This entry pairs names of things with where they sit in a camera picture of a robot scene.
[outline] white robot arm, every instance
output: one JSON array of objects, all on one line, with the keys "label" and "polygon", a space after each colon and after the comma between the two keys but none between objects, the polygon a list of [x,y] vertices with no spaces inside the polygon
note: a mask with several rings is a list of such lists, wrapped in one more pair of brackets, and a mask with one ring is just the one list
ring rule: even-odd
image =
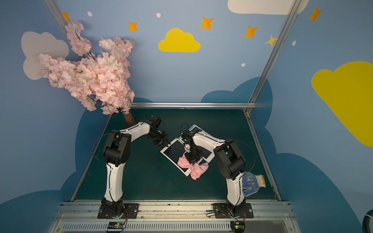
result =
[{"label": "white robot arm", "polygon": [[131,142],[148,135],[154,139],[155,146],[167,145],[167,135],[158,130],[161,119],[153,116],[150,121],[144,120],[120,131],[112,130],[106,140],[103,151],[107,168],[105,196],[101,201],[97,218],[121,218],[123,216],[123,168],[130,152]]},{"label": "white robot arm", "polygon": [[205,131],[194,128],[192,131],[186,130],[182,133],[182,141],[186,159],[194,164],[200,160],[203,147],[214,153],[219,166],[220,173],[227,182],[227,211],[236,217],[240,215],[245,206],[245,196],[242,192],[242,176],[246,165],[240,149],[234,141],[225,141],[212,137]]}]

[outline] pink blossom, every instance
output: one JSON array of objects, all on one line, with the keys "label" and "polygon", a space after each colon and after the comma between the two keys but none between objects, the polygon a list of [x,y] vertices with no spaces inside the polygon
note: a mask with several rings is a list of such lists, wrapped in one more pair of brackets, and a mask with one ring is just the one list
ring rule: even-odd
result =
[{"label": "pink blossom", "polygon": [[127,79],[131,74],[128,72],[130,64],[127,57],[135,43],[119,37],[102,40],[99,45],[106,52],[96,57],[90,52],[91,42],[80,36],[83,29],[77,21],[66,26],[72,50],[79,56],[89,54],[89,57],[70,62],[40,54],[40,63],[48,68],[42,72],[42,77],[48,78],[53,87],[66,88],[89,111],[94,111],[96,101],[100,100],[103,114],[118,113],[119,108],[124,113],[128,112],[135,94],[128,85]]}]

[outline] blue wall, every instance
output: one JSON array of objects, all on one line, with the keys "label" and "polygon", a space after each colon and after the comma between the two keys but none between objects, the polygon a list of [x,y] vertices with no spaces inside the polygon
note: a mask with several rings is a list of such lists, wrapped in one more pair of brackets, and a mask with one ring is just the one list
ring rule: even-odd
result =
[{"label": "blue wall", "polygon": [[[23,72],[26,31],[66,41],[43,0],[2,1],[0,21],[0,232],[23,232],[14,228],[17,217],[30,232],[46,232],[60,203],[70,199],[108,116],[85,111],[67,90]],[[76,56],[70,52],[67,59]]]},{"label": "blue wall", "polygon": [[[265,42],[271,35],[277,37],[286,17],[233,13],[227,2],[61,0],[58,4],[63,12],[69,12],[71,20],[83,23],[82,36],[92,42],[96,54],[102,50],[98,46],[100,37],[128,38],[136,43],[128,58],[131,62],[128,81],[136,97],[154,102],[204,102],[204,96],[212,91],[233,91],[260,76],[272,49]],[[200,29],[203,17],[214,18],[211,30]],[[128,21],[138,23],[138,32],[129,31]],[[248,26],[258,27],[253,38],[244,38]],[[192,53],[160,51],[158,42],[172,28],[190,32],[201,48]],[[246,96],[250,97],[254,86]]]},{"label": "blue wall", "polygon": [[[313,22],[315,7],[323,12]],[[311,84],[319,70],[373,63],[372,10],[372,1],[310,0],[251,112],[280,195],[291,201],[303,233],[361,232],[373,208],[373,148],[351,134]]]}]

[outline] metal bar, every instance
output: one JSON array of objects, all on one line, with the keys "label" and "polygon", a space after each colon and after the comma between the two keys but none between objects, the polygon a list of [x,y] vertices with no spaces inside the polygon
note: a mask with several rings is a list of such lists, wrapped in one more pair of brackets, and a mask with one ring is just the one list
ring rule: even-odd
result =
[{"label": "metal bar", "polygon": [[263,149],[261,148],[261,145],[260,145],[260,142],[259,142],[259,139],[258,139],[258,135],[256,134],[256,131],[254,129],[254,125],[253,125],[253,123],[252,123],[252,121],[250,119],[249,114],[246,113],[246,112],[244,112],[244,114],[246,116],[247,123],[249,124],[249,128],[250,128],[251,134],[253,135],[255,145],[256,145],[256,147],[258,149],[258,152],[259,152],[259,155],[260,155],[260,158],[261,158],[261,162],[263,163],[264,169],[266,170],[267,177],[269,179],[269,183],[271,184],[272,189],[275,192],[277,200],[281,201],[280,193],[279,193],[279,191],[277,189],[277,186],[276,186],[276,183],[275,183],[275,179],[272,176],[272,172],[271,172],[271,170],[269,168],[266,156],[264,155]]},{"label": "metal bar", "polygon": [[[213,212],[215,201],[170,200],[160,204],[157,201],[138,201],[138,219],[134,221],[195,221],[219,219],[206,218]],[[295,220],[291,205],[283,201],[250,201],[254,219],[250,220]],[[103,221],[96,218],[100,202],[63,202],[56,214],[55,221]]]},{"label": "metal bar", "polygon": [[[280,53],[280,50],[286,40],[286,37],[288,36],[289,34],[289,31],[295,21],[295,18],[297,17],[297,11],[298,11],[298,8],[299,8],[299,5],[301,3],[302,0],[294,0],[291,8],[290,8],[290,11],[285,19],[285,22],[284,24],[282,25],[282,28],[280,30],[280,33],[278,35],[278,39],[276,41],[276,44],[274,45],[272,51],[271,51],[271,54],[269,55],[269,58],[267,60],[267,63],[264,67],[264,70],[263,72],[261,73],[261,76],[254,88],[254,91],[250,97],[250,100],[249,100],[249,103],[255,103],[256,102],[256,99],[258,98],[258,95],[261,91],[261,89],[263,88],[263,85],[272,69],[272,66],[273,64],[275,63],[276,61],[276,58],[278,56],[278,54]],[[250,108],[247,108],[245,111],[247,113],[250,113]]]},{"label": "metal bar", "polygon": [[85,177],[85,175],[87,174],[88,168],[90,167],[91,162],[92,162],[92,160],[93,160],[93,155],[96,153],[96,150],[97,150],[97,148],[98,148],[98,145],[99,145],[100,142],[101,142],[102,135],[104,135],[105,130],[106,130],[106,128],[107,128],[107,125],[109,124],[109,121],[110,121],[111,117],[112,117],[112,114],[110,114],[109,119],[108,119],[107,122],[106,122],[106,125],[105,125],[105,128],[104,128],[104,131],[102,131],[102,134],[101,134],[101,138],[98,140],[98,142],[97,142],[97,144],[96,144],[96,147],[95,147],[95,149],[94,149],[94,151],[93,151],[93,154],[91,155],[91,158],[90,158],[90,160],[88,161],[88,164],[87,164],[87,166],[86,166],[85,169],[84,169],[84,172],[83,172],[82,177],[80,177],[79,183],[78,183],[78,185],[76,186],[76,189],[75,189],[73,195],[71,196],[70,201],[74,201],[74,199],[75,199],[75,197],[76,197],[76,194],[78,193],[78,190],[79,190],[80,186],[81,186],[82,183],[83,183],[84,177]]},{"label": "metal bar", "polygon": [[135,102],[131,108],[255,108],[255,103],[156,103]]},{"label": "metal bar", "polygon": [[62,14],[60,7],[57,4],[56,0],[44,0],[53,17],[56,19],[58,26],[60,26],[62,32],[66,36],[65,26],[68,24],[65,17]]}]

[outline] metal rail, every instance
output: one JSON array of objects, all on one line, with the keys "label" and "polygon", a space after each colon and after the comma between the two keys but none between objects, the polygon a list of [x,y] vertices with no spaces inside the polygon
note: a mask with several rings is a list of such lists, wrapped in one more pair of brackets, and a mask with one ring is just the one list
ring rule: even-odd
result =
[{"label": "metal rail", "polygon": [[[278,54],[280,53],[280,50],[286,40],[286,37],[288,36],[289,32],[290,32],[290,29],[295,21],[295,18],[297,17],[297,14],[298,14],[298,8],[299,8],[299,5],[300,3],[302,2],[302,0],[294,0],[291,8],[290,8],[290,11],[285,19],[285,22],[284,24],[282,25],[282,28],[280,30],[280,33],[278,35],[278,39],[271,51],[271,54],[269,55],[269,58],[267,60],[267,63],[266,63],[266,66],[264,67],[264,70],[263,72],[261,73],[261,76],[254,88],[254,91],[250,97],[250,100],[249,102],[250,103],[255,103],[256,102],[256,99],[258,98],[259,96],[259,93],[261,91],[261,89],[263,88],[263,85],[265,83],[265,81],[267,80],[267,77],[269,75],[269,72],[271,71],[272,69],[272,66],[273,64],[275,63],[276,61],[276,58],[278,56]],[[247,108],[245,111],[247,113],[250,113],[250,110],[251,108]]]},{"label": "metal rail", "polygon": [[255,108],[255,103],[157,103],[135,102],[131,108]]},{"label": "metal rail", "polygon": [[[137,218],[129,219],[129,224],[181,223],[188,226],[195,222],[221,224],[222,221],[230,222],[233,220],[232,218],[217,219],[214,216],[206,216],[206,213],[213,212],[213,203],[225,203],[225,200],[142,200],[125,202],[139,203]],[[251,204],[254,213],[254,218],[246,219],[246,221],[284,221],[288,232],[300,232],[289,202],[276,200],[246,200],[246,202]],[[76,226],[80,228],[79,231],[81,232],[96,231],[92,229],[92,226],[99,226],[102,229],[97,229],[97,231],[105,232],[105,226],[114,220],[97,219],[100,205],[100,201],[63,202],[51,224],[49,233],[68,232],[69,230],[66,228]]]}]

